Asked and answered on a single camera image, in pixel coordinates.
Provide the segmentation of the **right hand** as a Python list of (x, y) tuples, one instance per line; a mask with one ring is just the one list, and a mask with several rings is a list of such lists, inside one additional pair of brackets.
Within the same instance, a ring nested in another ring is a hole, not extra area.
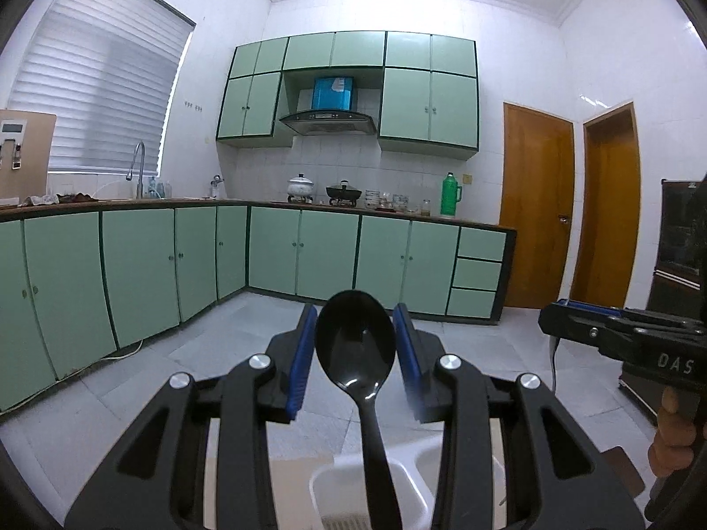
[(657, 430), (648, 449), (648, 462), (657, 477), (668, 477), (676, 471), (687, 469), (694, 460), (692, 444), (706, 437), (706, 426), (701, 431), (694, 422), (680, 415), (680, 397), (667, 386), (658, 412)]

